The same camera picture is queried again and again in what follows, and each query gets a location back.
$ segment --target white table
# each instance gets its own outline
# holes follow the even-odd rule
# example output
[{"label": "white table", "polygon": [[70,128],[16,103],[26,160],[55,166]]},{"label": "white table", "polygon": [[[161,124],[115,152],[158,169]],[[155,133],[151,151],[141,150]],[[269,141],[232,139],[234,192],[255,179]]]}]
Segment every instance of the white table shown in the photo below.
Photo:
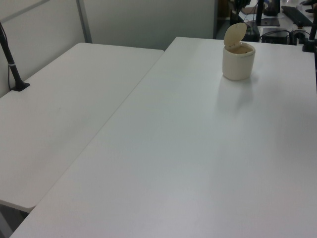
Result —
[{"label": "white table", "polygon": [[78,44],[0,99],[0,204],[30,212],[163,51]]},{"label": "white table", "polygon": [[12,238],[317,237],[314,55],[252,45],[176,38]]}]

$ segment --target tabletop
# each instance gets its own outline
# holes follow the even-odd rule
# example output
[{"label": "tabletop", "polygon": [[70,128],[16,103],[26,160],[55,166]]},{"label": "tabletop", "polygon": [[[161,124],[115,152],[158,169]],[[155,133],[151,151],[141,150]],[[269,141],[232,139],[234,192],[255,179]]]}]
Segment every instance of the tabletop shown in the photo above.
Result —
[{"label": "tabletop", "polygon": [[81,43],[0,99],[0,204],[30,212],[163,51]]},{"label": "tabletop", "polygon": [[251,44],[176,38],[12,238],[317,237],[314,55]]}]

